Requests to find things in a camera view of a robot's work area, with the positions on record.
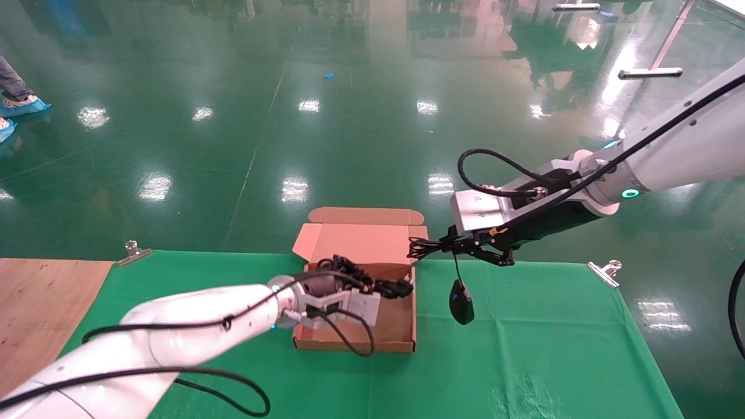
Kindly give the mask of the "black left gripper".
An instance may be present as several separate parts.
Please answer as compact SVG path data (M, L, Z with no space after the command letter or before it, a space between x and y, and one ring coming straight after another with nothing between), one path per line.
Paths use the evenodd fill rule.
M300 275L301 288L313 297L329 296L340 292L343 287L357 289L363 294L378 293L385 299L408 296L408 283L373 279L364 269L343 255L333 256L332 270L336 272L306 272Z

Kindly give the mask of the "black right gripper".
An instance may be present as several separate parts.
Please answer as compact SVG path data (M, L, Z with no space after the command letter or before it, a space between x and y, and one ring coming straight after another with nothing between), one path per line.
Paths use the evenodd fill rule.
M504 250L497 252L476 247L466 250L466 254L492 265L500 267L513 266L515 264L513 250L517 250L529 242L577 228L599 218L600 216L586 208L582 201L564 201L539 215L517 223L516 226L510 228L506 233L491 235L486 231L468 232L463 235L457 235L457 232L449 232L445 236L445 242L466 242L469 245L478 244L479 246L492 245L493 247L503 247ZM508 245L506 244L506 237L510 239L510 244Z

